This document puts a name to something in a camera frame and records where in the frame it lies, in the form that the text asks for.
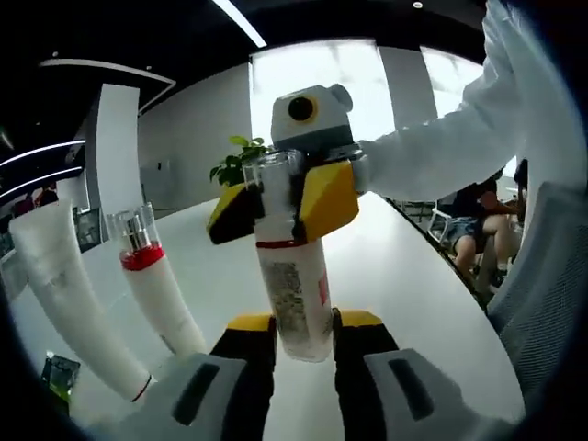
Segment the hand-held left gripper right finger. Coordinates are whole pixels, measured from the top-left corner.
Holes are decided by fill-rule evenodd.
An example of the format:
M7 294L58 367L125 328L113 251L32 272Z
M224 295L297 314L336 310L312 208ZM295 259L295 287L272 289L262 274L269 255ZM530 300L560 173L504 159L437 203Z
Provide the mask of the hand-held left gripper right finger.
M460 387L417 351L400 349L383 321L334 310L334 384L346 440L460 440Z

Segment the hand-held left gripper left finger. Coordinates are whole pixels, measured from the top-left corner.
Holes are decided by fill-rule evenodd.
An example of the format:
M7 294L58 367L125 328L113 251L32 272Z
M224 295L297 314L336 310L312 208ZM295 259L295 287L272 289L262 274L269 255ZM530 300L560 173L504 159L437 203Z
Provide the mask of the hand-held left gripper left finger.
M189 357L148 389L142 407L119 423L119 439L262 439L276 358L272 314L232 319L210 353Z

